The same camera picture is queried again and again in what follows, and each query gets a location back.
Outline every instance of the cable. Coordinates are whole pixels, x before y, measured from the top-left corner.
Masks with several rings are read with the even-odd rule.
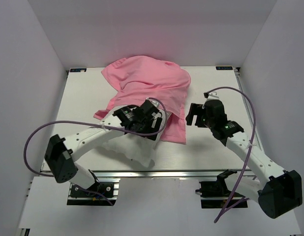
[[[228,197],[226,203],[224,204],[224,206],[222,207],[220,213],[218,214],[218,216],[216,217],[216,219],[214,220],[214,223],[218,222],[218,220],[220,219],[220,217],[225,213],[227,212],[228,210],[230,210],[231,208],[235,207],[236,205],[238,205],[240,202],[243,202],[245,200],[245,198],[242,198],[240,200],[238,200],[236,203],[234,203],[233,205],[231,205],[229,208],[227,208],[227,206],[229,205],[230,201],[232,200],[233,198],[233,195],[235,194],[235,191],[237,189],[237,187],[239,186],[240,184],[240,181],[244,175],[244,172],[245,172],[245,169],[246,169],[246,166],[248,164],[248,160],[249,160],[249,157],[250,157],[250,153],[251,153],[251,149],[252,149],[252,143],[254,141],[254,137],[255,137],[255,133],[256,133],[256,113],[255,113],[255,109],[254,109],[254,106],[251,102],[251,100],[249,99],[249,97],[243,93],[242,91],[236,89],[236,88],[232,88],[232,87],[218,87],[218,88],[214,88],[214,89],[211,89],[209,91],[207,91],[207,93],[209,94],[210,92],[213,92],[213,91],[216,91],[216,90],[220,90],[220,89],[230,89],[230,90],[234,90],[236,92],[239,92],[242,96],[244,96],[247,101],[249,102],[250,104],[250,107],[251,107],[251,111],[252,111],[252,116],[253,116],[253,127],[252,127],[252,133],[251,133],[251,138],[249,140],[250,142],[250,145],[248,147],[248,152],[247,152],[247,155],[246,155],[246,159],[244,161],[244,165],[243,165],[243,168],[241,170],[241,173],[239,175],[239,178],[237,179],[231,193],[230,193],[230,196]]]
[[[168,116],[167,116],[167,112],[166,112],[166,108],[165,108],[165,105],[160,101],[158,100],[157,98],[153,98],[153,97],[149,97],[148,99],[151,99],[151,100],[154,100],[154,101],[157,101],[159,104],[161,104],[163,110],[164,110],[164,113],[165,113],[165,123],[164,125],[162,126],[161,129],[159,129],[158,131],[156,132],[153,132],[153,133],[150,133],[150,134],[144,134],[144,136],[153,136],[153,135],[156,135],[160,132],[162,132],[166,125],[167,125],[167,119],[168,119]],[[137,133],[137,132],[133,132],[133,131],[130,131],[130,130],[124,130],[122,128],[117,128],[117,127],[112,127],[112,126],[108,126],[108,125],[102,125],[102,124],[94,124],[94,123],[88,123],[88,122],[81,122],[81,121],[71,121],[71,120],[56,120],[56,121],[52,121],[52,122],[49,122],[49,123],[46,123],[46,124],[43,124],[41,125],[40,127],[38,127],[37,129],[35,129],[28,137],[28,139],[26,140],[25,142],[25,145],[24,145],[24,149],[23,149],[23,160],[24,160],[24,163],[26,165],[26,167],[31,171],[33,172],[34,174],[37,174],[39,176],[45,176],[45,177],[54,177],[53,175],[49,175],[49,174],[44,174],[44,173],[40,173],[36,170],[34,170],[28,163],[28,159],[27,159],[27,151],[28,151],[28,146],[29,146],[29,143],[30,143],[30,140],[33,138],[33,136],[41,129],[49,126],[49,125],[53,125],[53,124],[60,124],[60,123],[66,123],[66,124],[79,124],[79,125],[86,125],[86,126],[93,126],[93,127],[97,127],[97,128],[105,128],[105,129],[112,129],[112,130],[117,130],[117,131],[120,131],[120,132],[124,132],[124,133],[129,133],[129,134],[134,134],[134,135],[142,135],[141,133]],[[100,196],[103,196],[105,199],[106,197],[100,193],[97,193],[97,192],[93,192],[93,191],[89,191],[87,189],[84,189],[82,187],[79,187],[82,191],[85,191],[87,193],[95,193],[95,194],[98,194]]]

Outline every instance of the wall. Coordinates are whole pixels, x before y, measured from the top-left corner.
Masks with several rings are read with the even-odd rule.
[[[241,66],[276,0],[29,0],[61,62]]]
[[[65,70],[26,0],[0,0],[0,236],[15,234],[32,174],[27,136],[55,115]],[[39,170],[49,132],[30,144]]]
[[[241,69],[266,153],[303,179],[304,0],[274,6]],[[304,235],[304,203],[295,210]]]

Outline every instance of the folded pink cloth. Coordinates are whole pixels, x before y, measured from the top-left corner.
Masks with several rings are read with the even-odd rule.
[[[190,75],[179,65],[146,56],[122,58],[102,70],[107,82],[118,92],[106,110],[100,110],[94,117],[103,119],[119,105],[140,106],[147,97],[161,100],[171,112],[167,127],[160,140],[186,143],[184,106]]]

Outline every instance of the white fabric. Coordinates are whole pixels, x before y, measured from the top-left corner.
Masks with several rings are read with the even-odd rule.
[[[118,110],[123,106],[116,106],[114,107],[107,115],[110,116],[115,110]],[[161,127],[165,123],[165,113],[163,110],[160,110],[162,113],[162,123]],[[162,132],[157,135],[155,141],[143,138],[141,136],[133,135],[133,134],[125,134],[120,137],[114,138],[109,140],[108,142],[102,143],[100,146],[107,149],[112,150],[118,153],[123,153],[128,159],[136,160],[144,167],[148,167],[151,160],[154,159],[155,152],[154,147],[156,143],[159,141]]]

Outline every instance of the white table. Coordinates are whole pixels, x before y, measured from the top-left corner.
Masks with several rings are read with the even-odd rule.
[[[214,66],[182,67],[191,76],[185,105],[188,114],[190,103],[204,103],[203,93],[220,86],[239,88],[233,70],[216,70]],[[103,68],[87,68],[86,72],[68,75],[57,120],[79,120],[97,123],[96,111],[105,109],[116,91],[101,74]],[[219,90],[228,118],[239,123],[250,135],[251,124],[242,96],[235,91]],[[61,137],[79,132],[86,127],[71,124],[55,125],[53,134]],[[187,144],[159,142],[156,146],[155,165],[148,169],[128,160],[123,154],[101,147],[91,150],[78,163],[93,171],[192,171],[241,169],[243,162],[216,140],[209,129],[186,126]],[[43,164],[42,170],[49,167]]]

